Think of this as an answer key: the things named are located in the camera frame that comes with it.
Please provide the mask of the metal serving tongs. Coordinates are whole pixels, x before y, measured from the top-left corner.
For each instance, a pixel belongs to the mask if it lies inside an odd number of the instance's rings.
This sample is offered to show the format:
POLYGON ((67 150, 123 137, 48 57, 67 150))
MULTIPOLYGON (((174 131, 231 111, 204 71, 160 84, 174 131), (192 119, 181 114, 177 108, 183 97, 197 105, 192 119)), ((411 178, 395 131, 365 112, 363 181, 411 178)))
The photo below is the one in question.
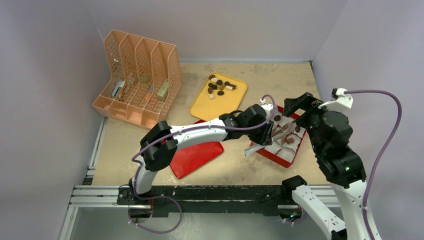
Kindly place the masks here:
POLYGON ((284 126, 277 125, 273 128, 267 127, 265 132, 249 137, 251 142, 253 142, 253 145, 244 150, 244 155, 248 157, 266 146, 271 146, 274 142, 273 137, 286 133, 290 129, 291 125, 291 123, 286 123, 284 126))

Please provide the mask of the red box lid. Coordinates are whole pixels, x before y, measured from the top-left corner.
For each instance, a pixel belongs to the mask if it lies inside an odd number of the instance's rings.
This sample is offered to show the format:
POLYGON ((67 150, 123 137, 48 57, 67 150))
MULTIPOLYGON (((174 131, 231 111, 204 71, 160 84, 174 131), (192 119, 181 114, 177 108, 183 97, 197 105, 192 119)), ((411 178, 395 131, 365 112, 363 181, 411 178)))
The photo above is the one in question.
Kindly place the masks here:
POLYGON ((185 147, 175 153, 170 168, 177 179, 182 179, 224 152, 220 142, 205 142, 185 147))

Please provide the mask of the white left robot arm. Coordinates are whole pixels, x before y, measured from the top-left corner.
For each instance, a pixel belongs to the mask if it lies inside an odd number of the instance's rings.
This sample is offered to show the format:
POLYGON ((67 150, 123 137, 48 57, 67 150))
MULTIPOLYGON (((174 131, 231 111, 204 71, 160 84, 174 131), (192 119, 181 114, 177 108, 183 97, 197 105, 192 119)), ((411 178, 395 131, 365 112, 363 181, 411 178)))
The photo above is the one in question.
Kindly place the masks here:
POLYGON ((254 104, 244 111, 236 110, 191 125, 158 122, 140 140, 140 150, 132 158, 139 167, 131 179, 130 199, 138 205, 146 203, 157 172, 169 166, 174 155, 187 147, 238 140, 243 136, 262 146, 272 144, 272 119, 277 110, 274 104, 254 104))

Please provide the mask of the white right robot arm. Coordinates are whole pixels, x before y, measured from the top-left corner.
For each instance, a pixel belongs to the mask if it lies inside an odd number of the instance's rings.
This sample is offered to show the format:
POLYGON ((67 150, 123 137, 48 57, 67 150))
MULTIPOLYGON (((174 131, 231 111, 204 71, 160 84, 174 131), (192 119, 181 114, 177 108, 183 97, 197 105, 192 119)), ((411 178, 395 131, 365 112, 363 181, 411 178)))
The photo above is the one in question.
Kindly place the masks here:
POLYGON ((343 111, 353 105, 353 97, 339 88, 333 100, 323 102, 306 92, 284 100, 283 115, 304 111, 295 123, 306 129, 319 169, 337 197, 343 220, 319 199, 300 176, 283 181, 280 196, 288 204, 297 203, 315 221, 329 240, 380 240, 371 208, 367 205, 367 178, 362 159, 349 146, 353 129, 343 111))

